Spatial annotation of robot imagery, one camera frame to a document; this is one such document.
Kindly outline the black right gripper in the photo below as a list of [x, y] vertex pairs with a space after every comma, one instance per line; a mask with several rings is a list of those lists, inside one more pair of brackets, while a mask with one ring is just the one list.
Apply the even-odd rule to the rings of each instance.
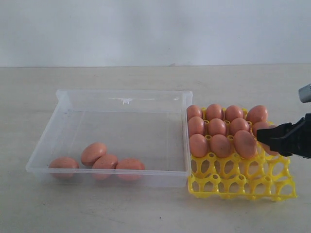
[[311, 157], [311, 114], [307, 113], [295, 124], [284, 123], [273, 128], [257, 130], [257, 140], [276, 151], [279, 155], [289, 157], [293, 154]]

